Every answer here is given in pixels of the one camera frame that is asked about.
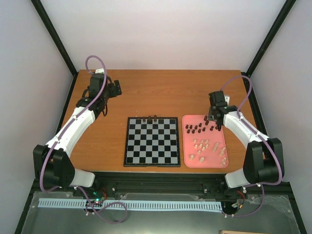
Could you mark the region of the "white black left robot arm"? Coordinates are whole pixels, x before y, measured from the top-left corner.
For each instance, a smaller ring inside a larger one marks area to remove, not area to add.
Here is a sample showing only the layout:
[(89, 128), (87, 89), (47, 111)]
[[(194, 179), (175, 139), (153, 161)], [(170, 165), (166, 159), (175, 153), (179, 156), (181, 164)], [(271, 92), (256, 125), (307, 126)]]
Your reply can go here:
[(76, 169), (70, 156), (87, 128), (100, 114), (107, 115), (108, 100), (121, 94), (119, 81), (111, 80), (105, 69), (92, 73), (90, 85), (83, 91), (68, 121), (50, 141), (33, 150), (35, 177), (43, 192), (48, 192), (44, 184), (52, 185), (51, 190), (81, 186), (90, 196), (101, 192), (101, 183), (95, 180), (95, 174)]

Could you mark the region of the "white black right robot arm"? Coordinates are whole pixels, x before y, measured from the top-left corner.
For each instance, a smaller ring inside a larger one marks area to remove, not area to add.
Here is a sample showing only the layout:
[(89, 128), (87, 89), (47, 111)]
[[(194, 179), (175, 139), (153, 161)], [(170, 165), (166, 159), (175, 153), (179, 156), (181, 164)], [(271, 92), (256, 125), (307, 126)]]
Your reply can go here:
[(285, 174), (282, 142), (252, 126), (236, 106), (229, 105), (223, 91), (208, 96), (209, 114), (217, 129), (229, 129), (246, 149), (243, 167), (225, 175), (228, 188), (280, 184)]

